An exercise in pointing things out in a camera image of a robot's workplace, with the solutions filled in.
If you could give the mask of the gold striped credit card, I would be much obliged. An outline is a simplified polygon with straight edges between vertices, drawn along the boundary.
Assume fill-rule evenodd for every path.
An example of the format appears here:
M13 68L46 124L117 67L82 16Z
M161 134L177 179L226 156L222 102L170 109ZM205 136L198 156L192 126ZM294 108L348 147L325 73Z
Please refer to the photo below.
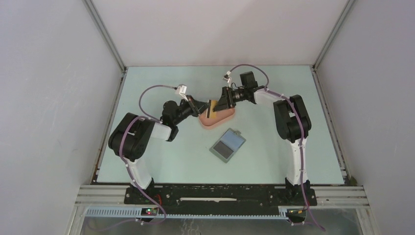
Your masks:
M206 112L206 118L208 119L216 118L216 112L214 108L217 105L217 100L210 99L208 101L208 104L209 104L209 108L207 109L207 112Z

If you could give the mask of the pink oval tray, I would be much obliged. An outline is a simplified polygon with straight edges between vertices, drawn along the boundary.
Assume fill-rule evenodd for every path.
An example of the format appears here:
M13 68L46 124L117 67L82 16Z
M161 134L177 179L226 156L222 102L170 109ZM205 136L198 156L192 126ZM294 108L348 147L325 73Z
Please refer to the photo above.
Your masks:
M207 111L204 111L199 117L199 122L204 129L212 130L225 122L233 119L235 116L236 110L235 109L227 109L222 110L219 112L214 112L216 114L215 117L207 118Z

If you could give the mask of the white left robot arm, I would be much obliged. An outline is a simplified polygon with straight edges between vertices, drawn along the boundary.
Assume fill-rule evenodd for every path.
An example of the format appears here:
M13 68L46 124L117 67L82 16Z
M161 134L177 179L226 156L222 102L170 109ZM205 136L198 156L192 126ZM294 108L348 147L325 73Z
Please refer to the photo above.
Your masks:
M155 197L155 191L149 187L153 178L143 157L150 139L173 141L179 132L179 123L188 117L199 117L209 107L208 102L187 95L180 103L165 102L160 121L127 113L111 133L108 147L124 162L132 185L138 188L136 198L140 202L149 204Z

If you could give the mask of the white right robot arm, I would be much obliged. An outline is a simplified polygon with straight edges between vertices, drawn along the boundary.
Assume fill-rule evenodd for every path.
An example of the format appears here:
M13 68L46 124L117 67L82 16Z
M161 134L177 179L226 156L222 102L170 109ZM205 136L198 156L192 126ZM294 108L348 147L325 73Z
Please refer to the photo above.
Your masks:
M222 93L213 106L218 112L234 108L237 102L249 101L257 105L269 106L274 111L278 135L286 140L291 147L290 163L286 180L285 200L292 205L304 199L304 192L309 183L305 170L305 145L312 124L300 95L287 97L271 91L267 86L260 86L252 71L240 74L242 86L233 88L231 72L228 71L223 80L228 85L222 88Z

